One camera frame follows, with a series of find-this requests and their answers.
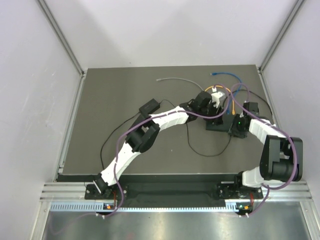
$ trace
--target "yellow cable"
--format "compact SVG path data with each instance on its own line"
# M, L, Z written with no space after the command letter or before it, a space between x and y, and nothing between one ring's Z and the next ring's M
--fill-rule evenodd
M223 89L224 87L223 86L220 86L220 85L216 85L216 86L209 86L209 87L207 87L206 88L206 92L209 90L209 89L211 89L211 88L214 88L214 87L216 87L216 88L221 88L221 89ZM236 110L235 110L235 101L233 101L232 100L232 115L236 115Z

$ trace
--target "gray cable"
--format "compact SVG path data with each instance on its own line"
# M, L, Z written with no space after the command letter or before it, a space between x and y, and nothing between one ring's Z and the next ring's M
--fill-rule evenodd
M177 80L182 80L182 81L186 81L186 82L189 82L189 83L193 83L193 84L197 85L197 86L201 89L201 91L204 90L204 89L203 89L198 83L196 83L195 81L192 81L192 80L189 80L189 79L185 79L185 78L180 78L180 77L159 78L159 79L157 79L156 81L159 82L159 81L171 80L171 79L177 79Z

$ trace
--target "white backdrop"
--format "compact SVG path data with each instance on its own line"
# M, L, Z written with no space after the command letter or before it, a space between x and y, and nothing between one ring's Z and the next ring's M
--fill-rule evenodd
M82 68L262 63L295 0L46 0Z
M281 126L302 138L304 169L320 211L320 2L305 1L266 67L265 78Z
M80 77L35 0L0 7L0 233L25 240Z

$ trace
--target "white wall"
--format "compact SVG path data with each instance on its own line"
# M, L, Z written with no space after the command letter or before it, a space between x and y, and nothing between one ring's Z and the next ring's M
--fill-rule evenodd
M303 177L320 212L320 2L307 0L264 71L281 126L304 144Z
M83 68L260 65L295 0L46 0Z
M0 238L25 240L80 77L35 0L0 7Z

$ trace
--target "shiny gray floor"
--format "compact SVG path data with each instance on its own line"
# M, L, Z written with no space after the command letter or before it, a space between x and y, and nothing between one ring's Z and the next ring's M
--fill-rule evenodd
M53 236L81 212L51 212L43 240L310 240L298 202L266 203L256 215L122 212L103 220L85 216Z
M107 136L120 123L138 112L150 99L170 100L173 104L195 98L199 89L181 80L156 79L166 77L187 78L203 88L222 83L231 87L237 79L229 75L210 76L212 72L232 72L249 86L250 90L265 98L255 65L226 66L171 66L89 69L77 111L63 174L96 174L102 170L100 148ZM254 95L262 116L271 118L268 107ZM243 102L246 93L237 99ZM161 104L160 112L172 107ZM116 141L133 121L128 122L110 138L103 151L104 165L115 156ZM205 121L197 119L189 124L190 142L205 155L219 153L228 142L226 133L205 130ZM224 154L203 157L194 153L187 143L185 125L175 126L159 134L153 147L135 159L126 174L197 174L238 173L259 165L262 144L253 136L233 138Z

